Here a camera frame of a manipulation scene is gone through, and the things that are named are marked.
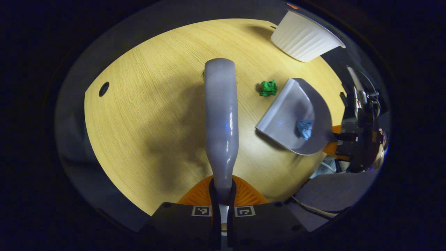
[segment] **white plastic cup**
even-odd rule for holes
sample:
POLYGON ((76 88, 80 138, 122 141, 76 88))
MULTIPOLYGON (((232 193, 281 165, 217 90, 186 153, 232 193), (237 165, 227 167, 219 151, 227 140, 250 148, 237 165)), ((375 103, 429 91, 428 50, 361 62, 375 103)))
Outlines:
POLYGON ((301 61, 312 59, 344 43, 331 31, 310 18, 288 10, 271 36, 273 43, 286 54, 301 61))

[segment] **wire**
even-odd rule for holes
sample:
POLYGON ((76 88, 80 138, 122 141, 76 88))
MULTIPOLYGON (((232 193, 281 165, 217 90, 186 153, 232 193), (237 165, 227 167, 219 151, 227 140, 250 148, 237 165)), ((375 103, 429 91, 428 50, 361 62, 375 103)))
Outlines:
POLYGON ((320 210, 320 209, 317 209, 317 208, 315 208, 315 207, 305 205, 305 204, 303 204, 302 202, 300 202, 298 199, 296 199, 294 196, 291 196, 291 198, 293 198, 299 205, 302 205, 302 206, 304 206, 304 207, 306 207, 306 208, 308 208, 308 209, 310 209, 310 210, 312 210, 312 211, 314 211, 314 212, 318 212, 318 213, 323 214, 323 215, 325 215, 325 216, 328 216, 328 217, 330 217, 330 218, 334 218, 334 217, 336 217, 336 215, 338 215, 337 213, 329 213, 329 212, 326 212, 326 211, 322 211, 322 210, 320 210))
POLYGON ((335 172, 335 173, 336 173, 336 169, 335 169, 335 170, 331 169, 331 166, 329 166, 328 164, 325 164, 324 162, 321 162, 321 164, 322 164, 323 166, 325 166, 326 168, 330 169, 332 172, 335 172))
POLYGON ((373 88, 373 91, 375 92, 375 101, 376 101, 376 103, 378 104, 378 111, 377 111, 377 114, 376 114, 376 116, 378 117, 379 115, 380 115, 380 112, 381 112, 381 104, 380 104, 380 102, 378 101, 378 93, 376 92, 376 90, 375 90, 375 86, 373 86, 373 83, 370 81, 370 79, 362 72, 362 71, 360 71, 360 70, 356 70, 356 71, 359 71, 366 79, 367 79, 367 81, 370 83, 370 85, 372 86, 372 88, 373 88))

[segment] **wooden table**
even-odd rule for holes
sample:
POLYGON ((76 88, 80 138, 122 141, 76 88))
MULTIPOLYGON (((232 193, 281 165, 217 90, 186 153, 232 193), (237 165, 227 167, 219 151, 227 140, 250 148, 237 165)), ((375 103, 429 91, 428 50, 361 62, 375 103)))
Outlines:
POLYGON ((235 62, 239 103, 239 154, 234 175, 270 200, 283 200, 308 180, 326 156, 299 156, 256 133, 276 96, 256 90, 275 79, 305 79, 325 99, 333 125, 341 122, 341 81, 318 57, 301 63, 275 47, 276 25, 223 19, 165 32, 131 49, 108 66, 85 93, 88 136, 102 168, 134 204, 153 214, 176 202, 212 175, 205 151, 202 73, 206 61, 235 62), (107 92, 99 90, 109 82, 107 92))

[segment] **green crumpled object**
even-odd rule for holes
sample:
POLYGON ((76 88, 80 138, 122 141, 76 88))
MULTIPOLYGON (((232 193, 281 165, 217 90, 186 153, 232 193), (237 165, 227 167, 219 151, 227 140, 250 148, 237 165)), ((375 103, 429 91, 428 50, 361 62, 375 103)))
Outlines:
POLYGON ((263 81, 262 89, 260 90, 260 95, 262 96, 270 96, 275 95, 277 92, 276 81, 273 79, 272 81, 263 81))

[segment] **blue crumpled paper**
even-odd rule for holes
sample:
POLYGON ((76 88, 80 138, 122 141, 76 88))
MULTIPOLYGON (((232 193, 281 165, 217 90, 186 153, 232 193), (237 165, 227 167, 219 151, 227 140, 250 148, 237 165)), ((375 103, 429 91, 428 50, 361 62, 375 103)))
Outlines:
POLYGON ((297 122, 297 130, 302 138, 308 140, 311 137, 311 130, 313 129, 313 120, 305 119, 297 122))

